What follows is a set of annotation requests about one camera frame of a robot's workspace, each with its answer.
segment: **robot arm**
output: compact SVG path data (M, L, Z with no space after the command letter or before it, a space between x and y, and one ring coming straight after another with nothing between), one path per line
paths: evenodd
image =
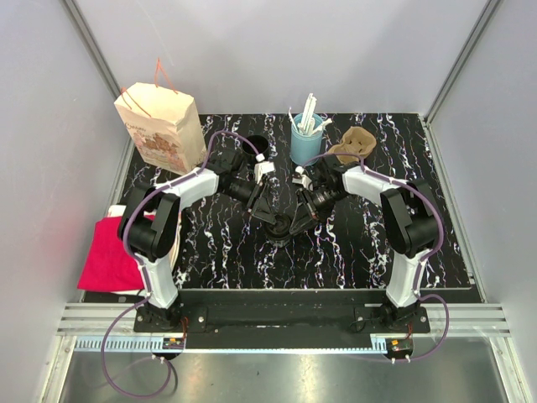
M156 211L154 220L146 218L143 212L134 219L128 233L128 243L143 262L139 268L145 267L145 273L141 270L145 288L148 289L149 282L153 289L148 309L161 322L174 326L180 319L178 291L167 254L175 242L179 213L182 210L203 197L224 193L242 202L253 217L267 224L276 223L276 216L265 196L268 189L266 175L274 170L274 165L269 162L256 164L255 181L245 181L236 177L243 161L241 154L224 151L222 155L211 158L199 175L162 191L150 201L144 210ZM134 210L153 190L154 187L144 183L134 187L117 231L119 238L123 238Z
M386 289L388 301L383 306L386 322L397 321L418 307L414 287L420 286L425 261L431 251L438 227L432 211L410 191L366 174L356 164L342 165L329 156L315 167L317 177L309 189L299 189L299 204L289 232L291 235L313 228L331 215L337 201L348 195L362 196L383 210L386 235L394 249L392 278ZM297 169L297 183L310 183L304 170ZM433 203L434 198L424 180L406 182Z

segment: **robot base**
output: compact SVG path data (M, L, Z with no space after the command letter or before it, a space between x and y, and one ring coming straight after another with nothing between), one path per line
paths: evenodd
M355 322L350 330L360 333L377 333L377 334L406 334L409 331L409 325L412 324L412 333L429 333L429 317L427 310L419 306L412 315L407 316L404 320L387 324L379 316L379 308L372 306L361 306L354 309Z
M182 317L188 318L188 332L204 332L206 327L207 309L193 306L185 308L177 301L168 309L159 309L150 304L136 310L134 331L136 333L183 332Z

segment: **black cup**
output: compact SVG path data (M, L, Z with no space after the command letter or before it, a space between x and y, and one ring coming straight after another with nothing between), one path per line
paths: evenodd
M253 136L248 136L247 139L254 145L256 149L258 149L260 154L263 154L265 159L268 160L270 156L270 148L269 148L269 141L258 134L254 134ZM244 156L246 157L246 161L248 162L248 165L254 166L258 162L255 159L255 152L253 151L252 147L250 147L250 144L246 142L242 142L242 152L244 153Z

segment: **metal floor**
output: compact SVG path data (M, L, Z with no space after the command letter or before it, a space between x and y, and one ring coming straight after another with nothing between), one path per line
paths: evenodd
M417 351L433 346L415 340ZM107 366L117 383L132 393L157 390L166 370L144 362L122 370L146 354L109 353ZM177 388L170 382L155 402L507 402L487 339L448 339L424 361L372 363L368 356L193 354L171 361ZM62 402L133 401L106 384L99 353L74 353Z

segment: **black mounting plate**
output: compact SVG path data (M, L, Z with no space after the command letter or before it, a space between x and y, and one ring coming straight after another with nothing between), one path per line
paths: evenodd
M354 320L353 330L360 333L407 333L409 331L409 324L412 323L412 333L429 333L430 324L429 317L427 316L427 310L420 306L409 321L401 324L394 324L393 326L386 327L375 317L377 307L373 306L360 306L354 308Z
M138 309L134 320L134 331L136 333L162 333L162 332L183 332L183 325L179 323L176 327L170 328L164 321L152 317L147 318L147 311ZM207 308L204 306L190 306L182 308L182 317L188 318L188 333L203 333L206 330Z

